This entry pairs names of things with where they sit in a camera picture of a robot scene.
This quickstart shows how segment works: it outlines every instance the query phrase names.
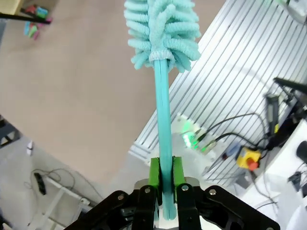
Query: teal bottle brush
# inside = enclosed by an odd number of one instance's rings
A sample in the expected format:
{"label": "teal bottle brush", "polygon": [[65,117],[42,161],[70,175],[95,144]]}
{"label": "teal bottle brush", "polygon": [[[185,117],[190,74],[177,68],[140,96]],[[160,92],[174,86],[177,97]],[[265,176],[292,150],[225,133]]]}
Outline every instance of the teal bottle brush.
{"label": "teal bottle brush", "polygon": [[134,67],[143,65],[154,68],[160,167],[163,183],[163,216],[176,217],[172,185],[172,140],[169,105],[168,72],[176,67],[180,72],[191,70],[190,61],[200,58],[198,16],[190,0],[126,0],[125,18],[129,34],[128,41],[135,48],[131,59]]}

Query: wire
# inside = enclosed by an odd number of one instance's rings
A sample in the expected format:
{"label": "wire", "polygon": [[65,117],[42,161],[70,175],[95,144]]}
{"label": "wire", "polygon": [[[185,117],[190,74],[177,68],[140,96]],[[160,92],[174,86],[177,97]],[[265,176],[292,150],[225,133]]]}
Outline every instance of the wire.
{"label": "wire", "polygon": [[79,172],[76,172],[79,176],[81,176],[90,186],[91,188],[96,192],[96,194],[103,200],[104,198],[100,195],[100,193],[95,189],[95,187],[89,182],[82,174]]}
{"label": "wire", "polygon": [[[73,183],[72,183],[72,186],[70,187],[66,187],[66,188],[69,188],[70,190],[72,190],[76,184],[76,179],[74,178],[74,176],[72,175],[71,172],[69,172],[67,169],[64,169],[64,168],[59,168],[59,169],[53,169],[51,171],[46,171],[46,170],[42,170],[42,169],[34,169],[30,172],[30,182],[24,182],[24,186],[27,188],[27,189],[30,189],[33,191],[33,194],[34,194],[34,198],[35,198],[35,204],[36,204],[36,208],[35,208],[35,212],[33,213],[32,215],[32,218],[30,220],[30,222],[28,223],[28,226],[32,223],[32,221],[34,220],[34,217],[35,215],[37,214],[38,212],[38,205],[39,205],[39,200],[38,200],[38,195],[37,195],[37,192],[36,190],[33,188],[33,183],[32,183],[32,178],[33,178],[33,175],[35,172],[41,172],[42,176],[49,176],[50,178],[52,178],[54,181],[56,182],[60,182],[62,180],[61,176],[56,172],[56,171],[64,171],[66,173],[68,173],[72,179],[73,179]],[[56,175],[58,177],[58,179],[54,178],[52,176],[52,174]]]}
{"label": "wire", "polygon": [[265,154],[264,155],[262,155],[260,158],[259,158],[259,160],[262,160],[263,158],[265,158],[267,155],[268,155],[268,150],[266,150],[266,152],[265,152]]}
{"label": "wire", "polygon": [[273,204],[275,204],[275,202],[269,202],[269,203],[266,203],[266,204],[261,205],[261,206],[259,206],[258,208],[256,208],[256,210],[258,210],[258,209],[260,209],[260,208],[262,208],[262,207],[264,207],[264,206],[267,206],[267,205],[273,205]]}
{"label": "wire", "polygon": [[257,142],[257,144],[256,144],[256,146],[258,146],[262,141],[264,141],[264,140],[267,140],[268,138],[265,136],[265,137],[263,137],[263,138],[261,138],[258,142]]}
{"label": "wire", "polygon": [[264,196],[265,198],[268,198],[273,204],[275,204],[276,205],[276,207],[278,208],[278,205],[277,205],[277,202],[275,202],[269,195],[266,195],[266,194],[264,194],[262,191],[260,191],[260,189],[258,188],[258,186],[256,185],[256,182],[255,182],[255,173],[254,172],[252,172],[252,171],[249,171],[250,172],[250,175],[251,175],[251,180],[252,180],[252,182],[253,182],[253,184],[254,184],[254,186],[255,186],[255,188],[256,188],[256,190],[257,190],[257,192],[260,194],[260,195],[262,195],[262,196]]}
{"label": "wire", "polygon": [[265,187],[265,190],[267,191],[268,195],[269,195],[269,198],[270,200],[273,202],[273,199],[271,198],[270,196],[270,192],[269,192],[269,189],[268,189],[268,186],[267,186],[267,182],[266,182],[266,171],[267,171],[267,167],[268,167],[268,162],[269,162],[269,156],[266,157],[265,159],[265,162],[264,162],[264,168],[263,168],[263,183],[264,183],[264,187]]}
{"label": "wire", "polygon": [[215,129],[217,126],[221,125],[222,123],[226,122],[226,121],[229,121],[229,120],[234,120],[234,119],[237,119],[237,118],[240,118],[240,117],[243,117],[243,116],[251,116],[251,115],[255,115],[259,118],[259,120],[261,121],[261,125],[262,125],[262,129],[263,129],[263,135],[264,137],[266,136],[266,133],[265,133],[265,123],[264,123],[264,120],[261,118],[261,116],[257,113],[249,113],[249,114],[243,114],[243,115],[238,115],[238,116],[233,116],[231,118],[228,118],[228,119],[225,119],[223,121],[220,121],[219,123],[216,123],[214,126],[210,127],[204,134],[202,134],[199,138],[198,138],[198,141],[202,141],[208,134],[211,130]]}
{"label": "wire", "polygon": [[260,150],[265,150],[264,147],[257,146],[257,144],[254,144],[252,141],[248,140],[244,136],[242,136],[242,135],[240,135],[238,133],[234,133],[234,132],[224,133],[221,136],[219,136],[217,139],[215,139],[215,141],[219,141],[219,140],[223,139],[224,137],[231,136],[231,135],[237,136],[237,137],[241,138],[242,140],[245,140],[248,144],[257,147]]}

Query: black cable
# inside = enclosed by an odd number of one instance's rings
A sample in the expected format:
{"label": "black cable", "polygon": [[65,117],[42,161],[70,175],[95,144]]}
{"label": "black cable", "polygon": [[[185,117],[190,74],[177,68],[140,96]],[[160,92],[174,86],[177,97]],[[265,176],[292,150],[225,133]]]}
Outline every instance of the black cable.
{"label": "black cable", "polygon": [[269,203],[267,203],[267,204],[264,204],[264,205],[259,206],[258,208],[256,208],[256,210],[258,210],[258,209],[260,209],[260,208],[262,208],[262,207],[264,207],[264,206],[267,206],[267,205],[274,205],[274,204],[275,204],[274,202],[269,202]]}
{"label": "black cable", "polygon": [[265,150],[264,147],[257,146],[257,144],[254,144],[253,142],[251,142],[251,141],[248,140],[247,138],[243,137],[242,135],[240,135],[240,134],[238,134],[238,133],[234,133],[234,132],[224,133],[224,134],[222,134],[221,136],[219,136],[217,139],[215,139],[215,141],[219,141],[219,140],[221,140],[221,139],[223,139],[223,138],[225,138],[225,137],[227,137],[227,136],[231,136],[231,135],[236,136],[236,137],[239,137],[239,138],[241,138],[242,140],[245,140],[248,144],[257,147],[257,149],[259,149],[259,150]]}
{"label": "black cable", "polygon": [[266,150],[266,152],[265,152],[265,154],[264,155],[262,155],[260,158],[259,158],[259,160],[262,160],[263,158],[265,158],[267,155],[268,155],[268,150]]}
{"label": "black cable", "polygon": [[[34,169],[34,170],[31,171],[31,176],[34,175],[35,172],[41,172],[42,176],[49,176],[52,180],[54,180],[54,181],[59,183],[62,180],[62,177],[57,173],[58,171],[64,171],[64,172],[68,173],[71,176],[71,178],[72,178],[72,185],[71,186],[64,186],[64,187],[66,187],[69,190],[74,189],[75,184],[76,184],[76,179],[72,175],[71,172],[69,172],[67,169],[64,169],[64,168],[53,169],[51,171],[46,171],[46,170],[41,170],[41,169]],[[58,177],[58,179],[55,179],[52,176],[52,174],[56,175]]]}
{"label": "black cable", "polygon": [[198,138],[198,141],[202,141],[207,135],[208,133],[215,129],[217,126],[221,125],[222,123],[226,122],[226,121],[229,121],[229,120],[234,120],[234,119],[237,119],[237,118],[240,118],[240,117],[243,117],[243,116],[251,116],[251,115],[255,115],[259,118],[259,120],[261,121],[261,125],[262,125],[262,129],[263,129],[263,135],[264,137],[266,136],[266,132],[265,132],[265,124],[264,124],[264,120],[261,118],[261,116],[257,113],[249,113],[249,114],[243,114],[243,115],[238,115],[238,116],[233,116],[231,118],[228,118],[228,119],[225,119],[223,121],[220,121],[218,123],[216,123],[214,126],[210,127],[204,134],[202,134],[199,138]]}
{"label": "black cable", "polygon": [[261,138],[261,139],[256,143],[256,146],[258,146],[262,141],[267,140],[267,139],[268,139],[267,137]]}

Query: white table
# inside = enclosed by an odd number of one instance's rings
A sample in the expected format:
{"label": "white table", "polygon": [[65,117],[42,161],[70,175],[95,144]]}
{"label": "white table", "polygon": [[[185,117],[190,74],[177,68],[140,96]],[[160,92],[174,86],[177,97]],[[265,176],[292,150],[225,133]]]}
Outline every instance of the white table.
{"label": "white table", "polygon": [[[296,156],[296,149],[304,140],[307,140],[307,122],[302,120],[280,151],[277,152],[277,154],[273,152],[272,154],[269,153],[265,174],[262,172],[256,179],[256,186],[258,189],[264,194],[274,198],[275,201],[278,201],[278,196],[284,191],[288,178],[293,175],[303,163],[303,161]],[[267,185],[269,193],[266,191],[265,184]],[[254,184],[246,190],[240,199],[254,208],[270,202],[268,198],[257,192]],[[273,205],[263,207],[260,211],[270,218],[276,219]]]}

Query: bolt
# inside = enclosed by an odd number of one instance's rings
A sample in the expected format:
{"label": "bolt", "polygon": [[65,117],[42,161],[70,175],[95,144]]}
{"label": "bolt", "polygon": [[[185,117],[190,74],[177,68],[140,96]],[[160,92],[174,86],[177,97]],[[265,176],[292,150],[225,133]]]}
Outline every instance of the bolt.
{"label": "bolt", "polygon": [[123,195],[119,195],[119,196],[118,196],[118,199],[119,199],[119,200],[122,200],[123,198],[124,198]]}
{"label": "bolt", "polygon": [[212,195],[212,196],[216,195],[216,190],[215,189],[211,189],[209,191],[209,194]]}
{"label": "bolt", "polygon": [[187,185],[184,185],[184,186],[181,187],[181,189],[182,189],[182,191],[187,191],[187,190],[189,190],[189,187]]}

